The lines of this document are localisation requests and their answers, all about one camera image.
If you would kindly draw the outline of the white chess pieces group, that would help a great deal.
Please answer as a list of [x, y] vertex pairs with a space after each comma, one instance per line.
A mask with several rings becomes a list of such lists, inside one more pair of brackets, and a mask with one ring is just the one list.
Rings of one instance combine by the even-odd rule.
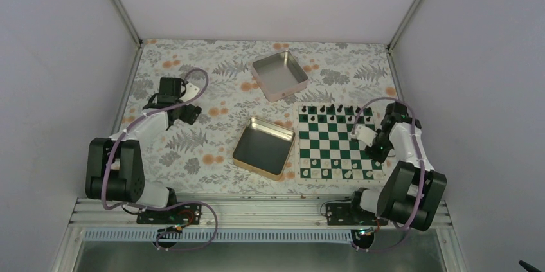
[[299, 176], [319, 181], [383, 180], [380, 163], [369, 159], [302, 159]]

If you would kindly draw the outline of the gold square tin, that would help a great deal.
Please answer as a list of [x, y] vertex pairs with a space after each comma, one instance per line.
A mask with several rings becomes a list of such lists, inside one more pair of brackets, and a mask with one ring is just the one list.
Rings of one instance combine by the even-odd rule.
[[296, 134], [292, 129], [251, 117], [232, 153], [233, 164], [272, 181], [279, 181]]

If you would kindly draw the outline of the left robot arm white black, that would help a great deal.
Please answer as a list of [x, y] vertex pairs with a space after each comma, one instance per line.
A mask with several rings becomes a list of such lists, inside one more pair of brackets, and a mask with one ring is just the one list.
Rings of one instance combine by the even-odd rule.
[[179, 215], [174, 191], [146, 180], [142, 152], [177, 120], [193, 125], [202, 109], [192, 102], [201, 95], [202, 89], [186, 79], [163, 77], [139, 118], [107, 138], [93, 139], [87, 158], [87, 198], [149, 208], [160, 222], [174, 222]]

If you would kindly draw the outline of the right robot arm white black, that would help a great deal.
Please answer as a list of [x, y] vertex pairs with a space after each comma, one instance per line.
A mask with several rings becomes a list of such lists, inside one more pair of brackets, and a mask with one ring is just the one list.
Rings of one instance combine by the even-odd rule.
[[422, 127], [414, 110], [400, 100], [389, 101], [376, 131], [354, 123], [349, 137], [364, 145], [371, 160], [383, 164], [393, 152], [397, 164], [381, 190], [360, 188], [353, 193], [348, 216], [354, 224], [363, 225], [374, 213], [401, 224], [403, 230], [426, 231], [442, 200], [447, 178], [427, 159]]

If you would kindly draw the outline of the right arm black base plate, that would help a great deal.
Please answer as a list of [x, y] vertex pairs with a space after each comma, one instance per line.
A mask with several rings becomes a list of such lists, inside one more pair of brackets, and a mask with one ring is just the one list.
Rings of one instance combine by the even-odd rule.
[[322, 205], [320, 212], [329, 226], [388, 225], [387, 220], [378, 219], [374, 213], [358, 207], [352, 208], [350, 203], [345, 202], [327, 202]]

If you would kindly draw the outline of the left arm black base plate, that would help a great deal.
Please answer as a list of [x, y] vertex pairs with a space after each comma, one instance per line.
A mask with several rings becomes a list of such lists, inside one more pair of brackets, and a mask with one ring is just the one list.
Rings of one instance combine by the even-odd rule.
[[184, 204], [167, 211], [146, 210], [137, 215], [137, 224], [198, 225], [202, 212], [201, 204]]

